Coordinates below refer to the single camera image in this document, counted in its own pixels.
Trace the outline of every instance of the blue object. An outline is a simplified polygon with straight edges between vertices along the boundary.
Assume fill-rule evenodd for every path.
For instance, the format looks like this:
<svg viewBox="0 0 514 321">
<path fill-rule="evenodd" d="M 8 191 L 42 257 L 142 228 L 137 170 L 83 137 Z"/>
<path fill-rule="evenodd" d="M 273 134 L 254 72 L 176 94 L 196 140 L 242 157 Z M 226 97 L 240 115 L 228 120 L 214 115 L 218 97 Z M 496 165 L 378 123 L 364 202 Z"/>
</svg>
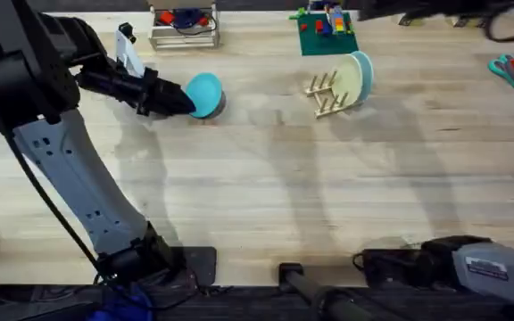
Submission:
<svg viewBox="0 0 514 321">
<path fill-rule="evenodd" d="M 147 307 L 152 307 L 152 302 L 138 286 L 132 286 L 131 298 Z M 146 311 L 118 296 L 114 296 L 104 303 L 102 309 L 88 317 L 87 321 L 153 321 L 153 312 Z"/>
<path fill-rule="evenodd" d="M 368 99 L 368 96 L 372 91 L 372 84 L 374 83 L 374 67 L 372 66 L 372 61 L 368 55 L 360 50 L 351 53 L 351 56 L 356 58 L 361 65 L 362 90 L 361 94 L 358 96 L 358 101 L 363 102 Z"/>
<path fill-rule="evenodd" d="M 322 21 L 322 32 L 320 34 L 322 36 L 332 35 L 332 26 L 328 21 Z"/>
<path fill-rule="evenodd" d="M 187 84 L 186 95 L 194 102 L 192 117 L 203 119 L 216 111 L 221 104 L 221 81 L 212 73 L 201 73 Z"/>
<path fill-rule="evenodd" d="M 192 28 L 205 16 L 199 9 L 175 9 L 173 14 L 174 22 L 172 26 L 175 29 Z"/>
</svg>

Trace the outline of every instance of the label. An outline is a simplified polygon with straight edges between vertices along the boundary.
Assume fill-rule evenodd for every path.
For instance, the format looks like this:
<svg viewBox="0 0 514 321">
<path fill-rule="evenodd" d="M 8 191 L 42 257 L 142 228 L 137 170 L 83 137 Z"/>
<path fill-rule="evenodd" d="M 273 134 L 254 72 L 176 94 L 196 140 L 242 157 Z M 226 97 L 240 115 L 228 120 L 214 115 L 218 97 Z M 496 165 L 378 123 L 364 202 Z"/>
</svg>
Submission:
<svg viewBox="0 0 514 321">
<path fill-rule="evenodd" d="M 465 258 L 465 263 L 471 273 L 479 274 L 482 276 L 490 276 L 502 281 L 509 281 L 509 274 L 507 268 L 502 263 L 493 262 L 485 259 Z"/>
</svg>

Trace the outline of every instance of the blue bowl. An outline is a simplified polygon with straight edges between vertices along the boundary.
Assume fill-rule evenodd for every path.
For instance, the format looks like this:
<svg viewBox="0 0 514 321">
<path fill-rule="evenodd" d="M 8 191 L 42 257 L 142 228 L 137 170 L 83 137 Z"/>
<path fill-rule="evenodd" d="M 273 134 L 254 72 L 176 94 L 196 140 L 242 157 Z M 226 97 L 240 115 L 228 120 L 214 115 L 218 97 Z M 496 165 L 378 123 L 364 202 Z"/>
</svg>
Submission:
<svg viewBox="0 0 514 321">
<path fill-rule="evenodd" d="M 186 95 L 194 102 L 195 111 L 190 113 L 198 119 L 217 116 L 225 105 L 221 81 L 212 73 L 201 73 L 187 84 Z"/>
<path fill-rule="evenodd" d="M 356 58 L 361 65 L 362 70 L 362 90 L 358 96 L 358 102 L 363 102 L 368 99 L 370 92 L 372 91 L 372 84 L 374 83 L 374 67 L 372 61 L 367 54 L 362 51 L 355 51 L 351 53 L 351 56 Z"/>
</svg>

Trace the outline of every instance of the green base plate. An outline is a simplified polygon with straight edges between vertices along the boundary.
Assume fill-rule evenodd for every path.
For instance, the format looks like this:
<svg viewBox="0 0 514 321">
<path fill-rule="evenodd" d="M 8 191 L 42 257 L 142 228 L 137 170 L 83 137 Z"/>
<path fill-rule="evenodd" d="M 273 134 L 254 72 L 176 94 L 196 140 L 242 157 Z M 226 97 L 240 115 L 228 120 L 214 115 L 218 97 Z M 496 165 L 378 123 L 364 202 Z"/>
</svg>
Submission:
<svg viewBox="0 0 514 321">
<path fill-rule="evenodd" d="M 315 22 L 317 20 L 326 21 L 325 13 L 306 14 L 297 21 L 297 32 L 301 38 L 301 51 L 303 55 L 322 55 L 322 54 L 349 54 L 358 50 L 356 37 L 354 34 L 341 35 L 317 35 L 315 32 Z M 346 26 L 350 22 L 350 14 L 344 14 Z M 307 29 L 300 31 L 301 25 L 306 23 Z"/>
</svg>

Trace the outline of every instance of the wooden tabletop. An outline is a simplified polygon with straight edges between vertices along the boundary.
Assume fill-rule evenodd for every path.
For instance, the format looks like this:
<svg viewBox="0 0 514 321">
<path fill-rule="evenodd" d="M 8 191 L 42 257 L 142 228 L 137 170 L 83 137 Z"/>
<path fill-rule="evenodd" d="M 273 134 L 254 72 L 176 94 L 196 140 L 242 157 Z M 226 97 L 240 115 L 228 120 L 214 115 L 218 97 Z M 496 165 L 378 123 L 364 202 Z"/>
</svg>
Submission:
<svg viewBox="0 0 514 321">
<path fill-rule="evenodd" d="M 514 44 L 441 17 L 413 28 L 356 23 L 374 62 L 373 94 L 315 120 L 303 88 L 339 56 L 302 57 L 289 14 L 224 12 L 219 49 L 158 54 L 140 33 L 145 13 L 84 15 L 110 54 L 110 30 L 127 17 L 142 24 L 138 51 L 162 77 L 185 84 L 209 71 L 223 81 L 228 108 L 209 121 L 146 119 L 83 91 L 96 150 L 157 231 L 173 244 L 216 247 L 219 284 L 274 284 L 285 261 L 323 282 L 361 284 L 356 251 L 435 236 L 514 246 L 514 91 L 487 69 Z M 514 14 L 499 27 L 514 32 Z M 0 234 L 0 284 L 87 284 L 95 274 L 1 136 Z"/>
</svg>

